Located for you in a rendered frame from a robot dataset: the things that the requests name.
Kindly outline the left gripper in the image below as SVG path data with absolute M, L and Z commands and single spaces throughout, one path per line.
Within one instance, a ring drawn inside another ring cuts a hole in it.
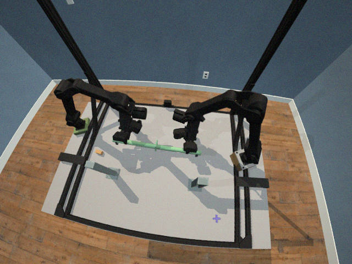
M 186 126 L 186 139 L 184 143 L 184 151 L 186 151 L 186 154 L 189 152 L 197 152 L 197 144 L 194 140 L 196 141 L 198 132 L 198 129 L 190 129 Z

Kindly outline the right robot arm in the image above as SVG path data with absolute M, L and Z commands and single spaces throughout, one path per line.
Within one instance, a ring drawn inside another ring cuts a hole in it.
M 136 122 L 133 121 L 133 118 L 146 120 L 147 108 L 135 107 L 135 101 L 127 94 L 118 91 L 110 92 L 100 87 L 86 83 L 82 79 L 70 78 L 61 80 L 61 82 L 54 90 L 54 94 L 63 102 L 65 111 L 67 113 L 65 118 L 67 121 L 66 125 L 75 127 L 75 130 L 80 130 L 85 127 L 85 120 L 80 118 L 81 113 L 75 109 L 73 101 L 73 96 L 79 93 L 109 104 L 111 108 L 119 112 L 119 117 L 121 119 L 129 119 L 132 116 L 131 122 L 129 122 L 127 125 L 127 131 L 131 130 L 138 134 L 142 128 L 141 120 Z

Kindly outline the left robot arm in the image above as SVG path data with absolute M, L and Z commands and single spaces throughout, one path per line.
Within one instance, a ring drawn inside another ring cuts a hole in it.
M 236 100 L 248 100 L 246 108 L 242 107 Z M 261 140 L 260 140 L 260 125 L 263 122 L 267 107 L 267 97 L 261 93 L 252 91 L 235 91 L 228 90 L 216 97 L 213 97 L 204 102 L 191 103 L 186 112 L 179 109 L 174 110 L 173 120 L 185 124 L 190 129 L 198 129 L 200 122 L 205 118 L 203 115 L 224 109 L 230 108 L 237 115 L 246 118 L 249 123 L 249 139 L 247 138 L 244 152 L 240 153 L 243 165 L 258 164 L 261 155 Z M 178 128 L 173 130 L 175 139 L 186 139 L 186 126 L 185 128 Z

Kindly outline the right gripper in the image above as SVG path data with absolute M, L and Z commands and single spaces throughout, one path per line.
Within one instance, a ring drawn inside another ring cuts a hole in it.
M 127 140 L 129 140 L 130 138 L 130 134 L 131 134 L 131 130 L 127 131 L 127 125 L 129 122 L 131 122 L 131 118 L 129 119 L 118 119 L 118 122 L 120 122 L 120 126 L 119 129 L 121 129 L 121 131 L 117 131 L 114 135 L 113 135 L 113 140 L 114 141 L 120 141 L 120 142 L 124 142 L 124 144 L 127 144 Z

